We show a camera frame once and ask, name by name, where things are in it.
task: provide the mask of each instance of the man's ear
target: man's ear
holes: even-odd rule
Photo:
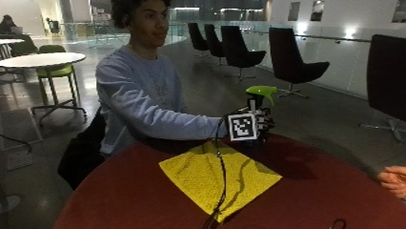
[[[122,18],[122,24],[124,26],[128,28],[130,26],[130,17],[129,15],[126,15],[124,18]]]

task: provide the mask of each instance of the green object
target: green object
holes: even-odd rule
[[[39,53],[53,53],[53,52],[66,52],[66,50],[65,50],[64,46],[61,46],[61,45],[42,45],[42,46],[40,46]],[[68,78],[68,84],[69,84],[69,87],[70,87],[73,104],[77,104],[74,89],[73,89],[73,86],[72,86],[72,81],[74,83],[77,96],[80,96],[80,95],[78,95],[76,72],[74,72],[73,66],[68,64],[65,66],[50,67],[50,68],[48,68],[48,70],[49,70],[49,74],[50,74],[52,78],[64,77],[64,76]],[[48,79],[46,70],[44,68],[37,68],[37,76],[39,76],[39,82],[40,82],[40,93],[41,93],[42,103],[46,104],[48,97],[46,97],[45,88],[42,86],[42,82],[41,82],[42,79]]]
[[[253,86],[246,89],[247,94],[255,94],[266,97],[270,100],[271,105],[274,106],[274,100],[271,99],[271,94],[278,91],[277,87],[270,86]]]

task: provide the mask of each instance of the person in background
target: person in background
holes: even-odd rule
[[[406,198],[406,166],[390,166],[378,175],[381,185],[398,197]]]
[[[105,158],[146,137],[184,140],[216,136],[221,118],[188,114],[176,67],[157,51],[169,28],[169,5],[170,0],[112,0],[114,26],[126,29],[130,37],[96,67],[106,122],[100,149]],[[224,124],[218,136],[226,133]]]
[[[16,24],[13,23],[12,17],[8,14],[5,14],[0,22],[0,33],[1,34],[12,33],[12,27],[16,27]]]

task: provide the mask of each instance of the light blue sweatshirt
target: light blue sweatshirt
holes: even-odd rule
[[[186,114],[177,71],[166,56],[146,60],[122,46],[98,62],[96,86],[106,121],[100,150],[105,156],[146,136],[174,140],[216,136],[220,118]],[[225,133],[222,125],[218,134]]]

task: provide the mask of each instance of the black bag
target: black bag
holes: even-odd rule
[[[86,130],[77,134],[68,144],[58,166],[58,174],[74,190],[90,171],[101,164],[101,140],[104,138],[105,120],[97,110]]]

